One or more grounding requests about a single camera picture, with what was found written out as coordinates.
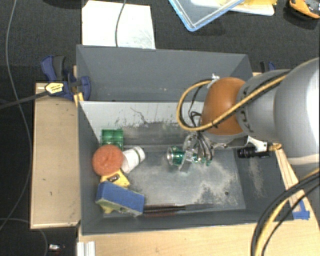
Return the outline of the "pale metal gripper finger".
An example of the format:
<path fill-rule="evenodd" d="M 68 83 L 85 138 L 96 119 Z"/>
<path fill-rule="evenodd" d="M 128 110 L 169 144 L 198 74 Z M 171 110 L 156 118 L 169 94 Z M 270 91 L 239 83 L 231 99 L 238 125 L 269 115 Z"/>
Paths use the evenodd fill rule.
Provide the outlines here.
<path fill-rule="evenodd" d="M 179 171 L 187 173 L 191 164 L 194 163 L 193 152 L 185 151 L 181 160 L 181 164 L 179 165 Z"/>

